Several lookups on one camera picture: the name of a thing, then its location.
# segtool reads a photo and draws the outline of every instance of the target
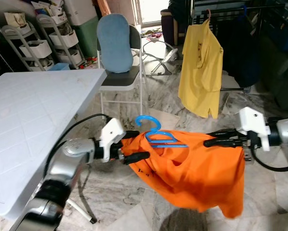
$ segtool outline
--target white table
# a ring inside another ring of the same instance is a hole
[[[20,215],[42,179],[49,151],[105,78],[103,69],[0,77],[0,216]]]

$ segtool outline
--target blue hanger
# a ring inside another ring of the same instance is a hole
[[[238,17],[238,20],[239,20],[239,21],[241,21],[244,17],[247,16],[247,7],[246,7],[246,5],[243,5],[243,6],[241,6],[241,7],[244,8],[244,15],[241,15],[241,16]]]
[[[162,143],[162,144],[158,144],[158,145],[151,145],[153,148],[185,148],[185,147],[188,147],[187,145],[184,145],[184,144],[165,144],[165,143],[176,143],[176,142],[178,142],[178,140],[171,133],[169,133],[167,131],[159,131],[159,129],[161,128],[160,122],[156,118],[154,118],[150,115],[140,115],[140,116],[136,117],[135,123],[138,126],[141,126],[142,124],[140,121],[142,119],[150,120],[156,124],[155,128],[151,128],[150,131],[145,134],[145,137],[148,140],[148,142],[150,142],[150,143]],[[165,135],[165,136],[170,137],[171,139],[170,140],[152,140],[149,138],[150,135],[156,135],[156,134]]]

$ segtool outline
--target doorway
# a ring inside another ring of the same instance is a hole
[[[169,0],[135,0],[141,27],[161,25],[160,11],[167,9]]]

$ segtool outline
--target chair seat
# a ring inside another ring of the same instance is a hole
[[[117,87],[127,87],[134,83],[140,71],[139,66],[132,66],[130,71],[124,73],[113,73],[106,70],[107,77],[102,83],[102,86],[117,86]]]

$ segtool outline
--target blue container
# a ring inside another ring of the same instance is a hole
[[[57,63],[49,69],[49,71],[67,71],[70,70],[69,64]]]

